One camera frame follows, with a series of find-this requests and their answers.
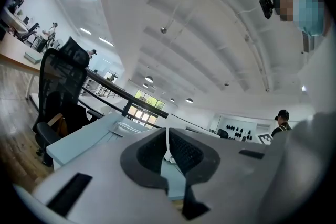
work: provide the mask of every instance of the window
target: window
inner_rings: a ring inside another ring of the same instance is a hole
[[[147,123],[155,124],[158,117],[156,115],[150,115],[151,113],[147,110],[143,110],[142,108],[135,107],[132,105],[128,111],[129,114],[135,116],[136,118],[131,118],[132,121],[145,126],[149,129],[152,129],[153,126],[148,125]]]
[[[135,97],[160,110],[162,110],[164,106],[163,102],[140,90],[137,91]],[[146,109],[142,109],[135,104],[130,107],[128,113],[137,118],[131,118],[132,121],[149,129],[153,129],[153,126],[148,125],[148,123],[155,124],[158,120],[157,115],[147,111]]]
[[[135,98],[138,98],[142,101],[144,101],[147,104],[150,104],[151,106],[158,108],[160,110],[163,109],[164,103],[161,102],[160,100],[148,95],[147,93],[144,93],[140,90],[137,91]]]

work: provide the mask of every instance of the white cable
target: white cable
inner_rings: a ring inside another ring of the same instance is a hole
[[[259,6],[256,6],[255,8],[250,9],[250,10],[242,10],[241,12],[236,13],[236,15],[238,15],[238,14],[240,14],[240,13],[248,13],[248,12],[252,12],[252,11],[254,11],[255,9],[257,9],[258,7],[259,7]]]

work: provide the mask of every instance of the wooden floor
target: wooden floor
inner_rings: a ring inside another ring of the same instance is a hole
[[[37,110],[25,99],[30,75],[0,65],[0,159],[13,183],[31,192],[53,168],[44,166],[32,126]],[[32,93],[38,92],[35,77]]]

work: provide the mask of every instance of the black mesh chair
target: black mesh chair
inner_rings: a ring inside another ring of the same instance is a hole
[[[33,131],[40,146],[36,153],[44,155],[43,164],[47,166],[53,160],[46,153],[46,147],[61,139],[47,122],[62,113],[69,133],[90,123],[86,109],[77,105],[81,86],[87,77],[85,67],[88,64],[89,55],[72,38],[61,50],[48,49],[43,55],[39,79],[39,115]]]
[[[73,61],[79,63],[80,65],[83,65],[87,67],[90,62],[90,57],[88,53],[83,50],[77,42],[73,40],[72,37],[69,37],[68,41],[62,46],[59,50],[63,54],[66,54],[69,56]],[[87,112],[89,115],[92,116],[90,123],[93,121],[96,121],[97,119],[102,118],[104,115],[97,113],[96,111],[93,110],[88,110]]]

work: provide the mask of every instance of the black slot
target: black slot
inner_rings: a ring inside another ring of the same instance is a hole
[[[255,159],[262,159],[264,157],[263,153],[256,152],[256,151],[250,151],[250,150],[241,150],[239,151],[239,154],[255,158]]]
[[[77,173],[48,203],[47,207],[65,217],[91,180],[92,176]]]

